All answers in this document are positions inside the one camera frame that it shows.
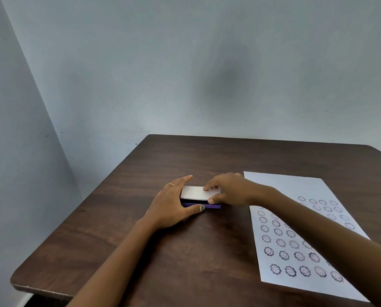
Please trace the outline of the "person's left hand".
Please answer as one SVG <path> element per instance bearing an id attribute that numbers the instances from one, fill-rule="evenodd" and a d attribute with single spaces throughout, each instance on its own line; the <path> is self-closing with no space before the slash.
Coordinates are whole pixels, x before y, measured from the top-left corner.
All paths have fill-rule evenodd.
<path id="1" fill-rule="evenodd" d="M 192 175 L 184 176 L 169 182 L 153 199 L 142 220 L 154 230 L 171 227 L 191 217 L 182 216 L 184 208 L 180 202 L 183 186 L 192 179 Z"/>

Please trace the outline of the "person's left forearm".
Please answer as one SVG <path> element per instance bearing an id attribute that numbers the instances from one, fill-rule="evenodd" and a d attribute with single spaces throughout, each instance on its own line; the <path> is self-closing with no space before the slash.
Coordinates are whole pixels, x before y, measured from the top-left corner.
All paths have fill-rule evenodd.
<path id="1" fill-rule="evenodd" d="M 159 228 L 160 221 L 154 217 L 137 221 L 66 307 L 118 307 L 149 239 Z"/>

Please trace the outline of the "purple ink pad box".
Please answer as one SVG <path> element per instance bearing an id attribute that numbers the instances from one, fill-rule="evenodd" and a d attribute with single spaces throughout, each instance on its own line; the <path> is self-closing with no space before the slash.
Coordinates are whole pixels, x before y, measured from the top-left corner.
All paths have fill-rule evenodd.
<path id="1" fill-rule="evenodd" d="M 216 194 L 220 194 L 220 188 L 216 187 L 208 191 L 204 191 L 200 186 L 184 186 L 180 194 L 180 202 L 183 207 L 195 206 L 202 204 L 205 208 L 220 209 L 221 204 L 209 204 L 208 199 Z"/>

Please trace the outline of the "person's right forearm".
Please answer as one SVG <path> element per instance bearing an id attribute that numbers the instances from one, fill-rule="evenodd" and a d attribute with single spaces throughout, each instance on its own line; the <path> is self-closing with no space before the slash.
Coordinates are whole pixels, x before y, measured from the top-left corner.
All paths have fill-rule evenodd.
<path id="1" fill-rule="evenodd" d="M 376 307 L 381 307 L 381 245 L 260 185 L 259 204 L 275 213 Z"/>

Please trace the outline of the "person's right hand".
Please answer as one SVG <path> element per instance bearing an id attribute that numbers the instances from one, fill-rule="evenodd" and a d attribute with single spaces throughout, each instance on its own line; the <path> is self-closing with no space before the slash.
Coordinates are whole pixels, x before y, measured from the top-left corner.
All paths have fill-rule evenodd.
<path id="1" fill-rule="evenodd" d="M 227 173 L 217 175 L 203 187 L 204 191 L 220 188 L 226 194 L 229 205 L 250 206 L 260 197 L 261 186 L 245 179 L 241 174 Z"/>

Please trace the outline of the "brown wooden table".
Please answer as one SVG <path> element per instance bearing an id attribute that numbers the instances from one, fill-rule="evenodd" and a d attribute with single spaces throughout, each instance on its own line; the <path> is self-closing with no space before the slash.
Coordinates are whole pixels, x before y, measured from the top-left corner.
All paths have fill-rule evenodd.
<path id="1" fill-rule="evenodd" d="M 367 145 L 148 135 L 14 271 L 19 291 L 69 300 L 176 178 L 244 171 L 321 178 L 381 244 L 381 151 Z M 207 209 L 150 240 L 129 307 L 368 307 L 260 280 L 248 207 Z"/>

